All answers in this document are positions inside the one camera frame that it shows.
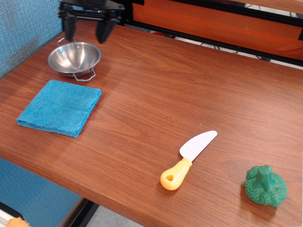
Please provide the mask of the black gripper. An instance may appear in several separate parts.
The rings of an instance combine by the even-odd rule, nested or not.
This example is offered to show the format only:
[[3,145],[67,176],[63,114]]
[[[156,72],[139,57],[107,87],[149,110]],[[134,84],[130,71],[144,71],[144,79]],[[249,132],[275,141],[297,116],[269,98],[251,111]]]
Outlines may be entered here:
[[112,0],[60,0],[57,15],[62,19],[62,30],[65,38],[71,41],[77,19],[98,21],[96,37],[104,43],[113,31],[124,5]]

